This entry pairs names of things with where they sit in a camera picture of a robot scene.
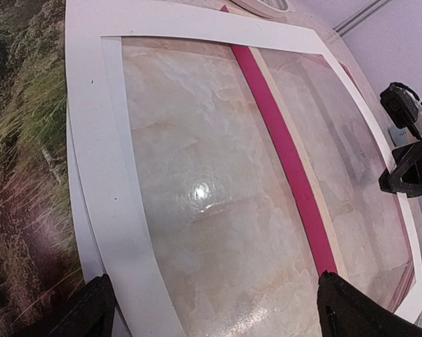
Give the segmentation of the pink wooden picture frame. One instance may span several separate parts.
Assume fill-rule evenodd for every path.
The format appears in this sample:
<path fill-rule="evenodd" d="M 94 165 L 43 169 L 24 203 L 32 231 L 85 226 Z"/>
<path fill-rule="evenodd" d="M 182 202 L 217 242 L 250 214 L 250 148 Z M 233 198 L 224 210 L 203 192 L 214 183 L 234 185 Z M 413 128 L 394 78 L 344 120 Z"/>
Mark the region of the pink wooden picture frame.
<path fill-rule="evenodd" d="M 381 152 L 385 169 L 391 169 L 394 166 L 394 161 L 389 144 L 362 94 L 347 72 L 341 67 L 341 64 L 323 44 L 319 36 L 310 29 L 292 25 L 282 25 L 282 30 L 285 35 L 276 44 L 250 45 L 234 42 L 231 43 L 230 47 L 270 133 L 272 143 L 275 146 L 303 221 L 317 271 L 321 273 L 325 271 L 334 272 L 341 276 L 338 273 L 328 238 L 330 217 L 326 215 L 324 200 L 319 196 L 316 180 L 305 164 L 305 151 L 301 145 L 301 140 L 297 132 L 291 130 L 292 121 L 261 56 L 261 50 L 268 49 L 322 56 L 343 82 L 343 85 L 362 113 Z M 414 320 L 416 314 L 422 308 L 420 246 L 409 202 L 404 195 L 399 194 L 395 196 L 400 204 L 402 217 L 407 229 L 413 258 L 415 282 L 402 304 L 394 313 L 405 319 Z"/>

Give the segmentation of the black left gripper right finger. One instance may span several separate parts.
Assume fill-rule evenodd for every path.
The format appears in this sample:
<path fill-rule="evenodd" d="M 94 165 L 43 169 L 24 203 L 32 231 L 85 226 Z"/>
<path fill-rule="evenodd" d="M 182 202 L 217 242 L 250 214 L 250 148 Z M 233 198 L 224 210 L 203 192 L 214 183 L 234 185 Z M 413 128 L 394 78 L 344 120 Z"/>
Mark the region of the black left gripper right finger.
<path fill-rule="evenodd" d="M 317 309 L 323 337 L 422 336 L 422 328 L 382 308 L 334 272 L 319 277 Z"/>

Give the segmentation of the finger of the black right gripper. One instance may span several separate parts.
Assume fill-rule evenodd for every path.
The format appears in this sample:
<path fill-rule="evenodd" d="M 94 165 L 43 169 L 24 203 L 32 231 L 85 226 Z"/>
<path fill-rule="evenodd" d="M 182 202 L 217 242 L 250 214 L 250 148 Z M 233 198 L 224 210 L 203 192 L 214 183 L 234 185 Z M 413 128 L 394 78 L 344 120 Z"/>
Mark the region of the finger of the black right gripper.
<path fill-rule="evenodd" d="M 422 140 L 396 148 L 392 155 L 397 166 L 386 169 L 378 179 L 381 191 L 408 197 L 422 196 Z"/>

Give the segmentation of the white mat board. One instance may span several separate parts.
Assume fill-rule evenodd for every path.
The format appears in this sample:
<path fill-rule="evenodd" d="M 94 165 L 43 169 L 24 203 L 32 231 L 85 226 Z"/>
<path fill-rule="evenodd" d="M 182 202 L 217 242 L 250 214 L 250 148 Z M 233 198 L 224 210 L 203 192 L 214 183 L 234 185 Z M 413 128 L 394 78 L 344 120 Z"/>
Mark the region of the white mat board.
<path fill-rule="evenodd" d="M 383 132 L 343 50 L 228 1 L 68 1 L 65 23 L 69 160 L 131 334 L 320 336 L 321 272 L 230 45 L 314 31 Z"/>

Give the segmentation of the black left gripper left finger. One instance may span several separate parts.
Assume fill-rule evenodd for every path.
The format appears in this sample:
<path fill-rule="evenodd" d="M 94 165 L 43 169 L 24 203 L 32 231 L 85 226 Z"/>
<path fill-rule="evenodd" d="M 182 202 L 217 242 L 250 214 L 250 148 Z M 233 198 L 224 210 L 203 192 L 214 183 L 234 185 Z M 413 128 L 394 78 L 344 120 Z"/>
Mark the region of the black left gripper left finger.
<path fill-rule="evenodd" d="M 16 336 L 111 336 L 116 298 L 110 277 L 89 281 L 52 313 L 17 332 Z"/>

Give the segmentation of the landscape photo print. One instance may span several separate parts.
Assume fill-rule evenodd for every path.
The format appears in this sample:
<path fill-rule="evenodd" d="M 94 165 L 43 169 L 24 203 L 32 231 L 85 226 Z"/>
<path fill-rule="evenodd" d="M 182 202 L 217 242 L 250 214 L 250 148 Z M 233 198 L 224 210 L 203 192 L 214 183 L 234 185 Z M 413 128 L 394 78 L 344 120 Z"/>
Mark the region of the landscape photo print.
<path fill-rule="evenodd" d="M 84 283 L 66 125 L 65 2 L 0 1 L 0 336 Z"/>

